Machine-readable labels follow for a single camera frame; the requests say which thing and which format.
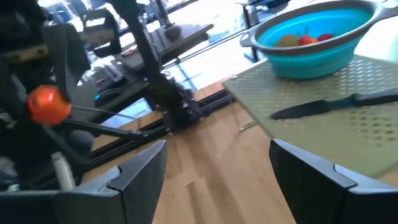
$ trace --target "black cable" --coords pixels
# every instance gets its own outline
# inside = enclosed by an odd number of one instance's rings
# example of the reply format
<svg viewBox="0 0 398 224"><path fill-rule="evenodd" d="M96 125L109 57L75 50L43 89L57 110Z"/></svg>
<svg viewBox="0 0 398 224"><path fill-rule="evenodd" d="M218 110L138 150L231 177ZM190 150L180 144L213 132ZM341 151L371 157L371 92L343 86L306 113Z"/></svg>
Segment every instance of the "black cable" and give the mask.
<svg viewBox="0 0 398 224"><path fill-rule="evenodd" d="M76 109L79 109L79 110L87 110L87 111L97 111L97 112L102 112L102 113L109 113L109 114L113 114L115 116L122 116L122 117L129 118L129 119L132 119L132 120L137 120L137 118L135 118L133 116L128 116L128 115L119 114L119 113L113 113L113 112L110 112L110 111L107 111L107 110L98 109L98 108L87 108L87 107L84 107L84 106L76 106L76 105L72 105L72 108L76 108ZM146 138L148 135L155 134L156 132L162 131L164 129L165 129L165 127L161 126L161 127L158 127L158 128L152 129L152 130L148 130L148 131L137 131L137 134L143 135Z"/></svg>
<svg viewBox="0 0 398 224"><path fill-rule="evenodd" d="M98 109L98 108L87 108L87 107L84 107L84 106L76 106L76 105L72 105L72 108L79 109L79 110L87 110L87 111L95 111L95 112L107 113L107 114L111 114L111 115L115 115L115 116L121 116L121 117L124 117L124 118L129 118L129 119L132 119L132 120L136 120L137 119L136 117L133 117L133 116L128 116L128 115L124 115L124 114L114 113L114 112L110 112L110 111L102 110L102 109Z"/></svg>
<svg viewBox="0 0 398 224"><path fill-rule="evenodd" d="M209 109L209 113L205 114L203 112L199 113L198 111L194 111L194 112L196 112L199 115L202 115L203 117L206 117L206 118L210 117L210 115L213 113L213 110L211 109L211 106L208 103L205 103L205 102L197 102L197 103L198 103L198 105L200 105L200 104L204 105L203 110Z"/></svg>
<svg viewBox="0 0 398 224"><path fill-rule="evenodd" d="M190 96L190 95L187 93L188 90L184 90L184 89L181 90L179 87L177 87L177 91L183 96L183 99L188 99L189 101L195 101L195 100L192 98L192 96ZM213 112L212 112L211 107L209 106L209 104L206 104L206 103L204 103L204 102L202 102L202 104L205 105L203 108L210 109L210 112L209 112L208 114L205 114L205 113L203 113L202 111L198 111L198 110L196 110L195 108L192 108L192 107L190 107L190 109L191 109L193 112L195 112L196 114L199 114L200 116L207 118L207 117L209 117Z"/></svg>

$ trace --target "colander handle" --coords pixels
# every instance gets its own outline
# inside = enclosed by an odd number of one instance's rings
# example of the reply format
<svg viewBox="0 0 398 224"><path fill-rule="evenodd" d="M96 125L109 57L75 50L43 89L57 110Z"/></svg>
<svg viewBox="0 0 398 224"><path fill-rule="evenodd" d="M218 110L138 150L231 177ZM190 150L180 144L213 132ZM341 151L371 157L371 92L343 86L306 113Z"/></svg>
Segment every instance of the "colander handle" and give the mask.
<svg viewBox="0 0 398 224"><path fill-rule="evenodd" d="M244 31L244 33L241 36L240 44L242 47L252 47L253 46L253 44L251 42L250 29Z"/></svg>
<svg viewBox="0 0 398 224"><path fill-rule="evenodd" d="M398 4L395 1L387 0L383 3L383 8L381 9L380 14L376 17L375 22L394 16L398 16Z"/></svg>

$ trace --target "black metal frame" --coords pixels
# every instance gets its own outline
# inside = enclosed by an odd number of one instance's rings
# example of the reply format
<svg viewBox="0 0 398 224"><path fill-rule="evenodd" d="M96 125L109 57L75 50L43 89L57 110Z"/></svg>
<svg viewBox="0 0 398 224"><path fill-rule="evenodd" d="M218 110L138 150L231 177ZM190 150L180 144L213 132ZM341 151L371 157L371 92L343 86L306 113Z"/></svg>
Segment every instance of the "black metal frame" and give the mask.
<svg viewBox="0 0 398 224"><path fill-rule="evenodd" d="M120 141L116 141L109 147L106 147L102 154L94 154L89 156L81 156L77 154L62 138L57 136L48 128L42 127L49 138L57 143L60 151L70 160L76 163L74 169L75 174L79 176L86 171L94 169L106 162L115 159L122 154L133 150L131 143L143 145L156 138L165 135L167 132L182 129L190 123L195 122L198 118L204 116L202 111L205 108L200 108L199 103L192 100L192 93L184 90L179 84L175 83L173 79L169 80L165 75L161 74L158 66L158 59L155 57L152 47L150 46L146 34L143 31L142 24L138 20L140 13L137 2L124 0L108 0L112 4L115 11L127 22L132 32L137 47L140 50L141 57L145 65L145 74L149 83L148 95L157 103L160 110L163 112L163 119L158 122L158 126L151 126L147 131L131 131L129 133L118 131L116 129L102 128L97 124L90 124L82 121L72 119L66 120L63 124L66 129L87 130L96 134L110 134L122 139L128 139L130 147L118 147ZM49 187L48 184L56 184L55 175L52 170L48 171L48 175L41 175L34 180L34 185L40 185L44 189L54 188Z"/></svg>
<svg viewBox="0 0 398 224"><path fill-rule="evenodd" d="M198 101L198 104L201 107L203 113L210 114L214 111L220 110L231 103L234 103L234 98L228 94L226 90L221 90L217 93L214 93L202 100ZM154 121L143 128L140 128L138 131L150 131L154 129L160 130L161 127L164 126L164 122L162 119ZM113 159L116 159L125 153L131 152L151 141L154 141L158 138L161 138L167 134L165 129L161 129L161 131L156 131L155 133L148 136L145 139L136 139L136 140L127 140L127 139L118 139L115 140L105 146L102 146L92 152L90 152L86 158L92 162L91 166L82 167L79 170L81 173L88 172L95 167L101 166ZM47 173L42 174L40 177L37 177L33 180L34 185L37 189L54 189L57 186L57 179L55 176L55 172L53 170L46 170Z"/></svg>
<svg viewBox="0 0 398 224"><path fill-rule="evenodd" d="M246 5L242 5L244 23L246 25L246 29L248 30L248 29L250 29L252 27L252 25L250 23L249 11L248 11L248 9L246 7L247 7ZM258 62L259 61L259 57L257 55L257 49L254 48L254 47L251 47L251 53L252 53L252 57L253 58L251 58L250 56L248 56L246 54L245 54L245 57L247 59L249 59L250 61L252 61L252 62Z"/></svg>
<svg viewBox="0 0 398 224"><path fill-rule="evenodd" d="M181 2L181 3L178 3L178 4L174 5L174 6L172 6L172 7L167 8L166 11L167 11L167 13L170 14L170 13L173 13L173 12L179 10L179 9L182 9L182 8L184 8L184 7L187 7L187 6L189 6L190 4L192 4L192 3L194 3L194 2L197 2L197 1L199 1L199 0L188 0L188 1L184 1L184 2ZM150 16L148 16L148 17L146 18L146 23L147 23L147 24L150 24L151 22L155 22L155 21L157 21L157 20L158 20L158 18L156 18L156 15L153 14L153 15L150 15ZM128 27L127 27L127 28L123 28L123 29L121 29L121 30L119 31L120 36L122 36L122 35L124 35L124 34L127 34L128 32L130 32L130 30L129 30Z"/></svg>
<svg viewBox="0 0 398 224"><path fill-rule="evenodd" d="M196 51L194 53L191 53L191 54L189 54L189 55L187 55L185 57L182 57L182 58L178 58L178 60L176 60L175 62L168 63L165 66L165 68L173 67L176 64L182 63L182 62L184 62L184 61L186 61L186 60L188 60L190 58L193 58L194 56L197 56L197 55L199 55L199 54L201 54L203 52L211 50L211 49L219 46L220 44L223 44L223 43L225 43L225 42L227 42L229 40L232 40L233 38L236 38L236 37L242 35L244 33L244 31L245 31L244 29L242 29L240 31L237 31L235 34L231 34L231 35L229 35L229 36L227 36L225 38L222 38L221 40L217 40L216 42L212 43L211 45L209 45L207 47L204 47L204 48L202 48L202 49L200 49L200 50L198 50L198 51Z"/></svg>

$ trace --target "knife blade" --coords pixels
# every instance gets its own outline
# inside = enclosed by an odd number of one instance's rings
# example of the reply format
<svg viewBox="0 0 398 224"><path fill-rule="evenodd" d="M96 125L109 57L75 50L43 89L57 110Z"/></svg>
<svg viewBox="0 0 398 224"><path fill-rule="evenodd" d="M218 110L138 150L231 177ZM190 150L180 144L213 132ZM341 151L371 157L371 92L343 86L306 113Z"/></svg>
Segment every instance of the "knife blade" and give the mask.
<svg viewBox="0 0 398 224"><path fill-rule="evenodd" d="M332 110L343 108L379 105L383 103L392 103L395 101L398 101L398 87L370 93L353 93L349 97L342 98L340 100L317 100L297 106L292 106L290 108L275 112L271 115L271 119L301 118L304 116L323 114Z"/></svg>

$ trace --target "wooden table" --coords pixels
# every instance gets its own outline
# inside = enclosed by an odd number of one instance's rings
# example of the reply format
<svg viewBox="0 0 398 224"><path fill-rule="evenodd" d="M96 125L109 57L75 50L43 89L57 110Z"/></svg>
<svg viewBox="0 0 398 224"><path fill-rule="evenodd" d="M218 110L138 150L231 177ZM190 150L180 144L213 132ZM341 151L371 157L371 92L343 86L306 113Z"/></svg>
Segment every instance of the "wooden table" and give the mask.
<svg viewBox="0 0 398 224"><path fill-rule="evenodd" d="M194 45L206 40L206 32L214 27L213 24L182 24L179 26L182 28L181 37L173 42L166 38L163 27L159 28L158 32L151 32L151 36L154 39L153 44L159 51L163 63L178 57L180 54L186 52ZM127 50L133 45L135 45L135 43L125 46L122 51ZM114 57L133 71L140 70L144 67L144 61L140 53L135 53L128 57L122 57L121 55L115 55Z"/></svg>
<svg viewBox="0 0 398 224"><path fill-rule="evenodd" d="M332 162L398 186L398 171L394 171L397 168L398 155L393 157L398 147L398 115L394 113L398 109L397 104L335 111L326 115L279 122L269 119L269 115L279 109L306 101L319 98L336 99L349 95L351 91L398 86L398 65L393 64L398 63L398 30L391 29L397 22L398 17L393 17L376 24L355 51L356 54L369 58L357 56L347 69L334 77L299 83L283 81L274 78L267 62L263 60L225 81L224 85L254 117L256 123L273 138L289 139L293 141L290 143L298 144L298 147L319 154ZM370 57L390 62L377 62ZM378 72L373 66L381 70L385 67L388 71L380 72L380 77L377 77ZM349 73L355 71L360 74L345 83L345 77L353 77ZM364 75L361 71L371 73ZM384 74L389 72L392 80L386 81L384 77L388 79L388 75ZM259 79L252 80L249 84L250 77ZM369 84L368 78L373 79L374 83Z"/></svg>

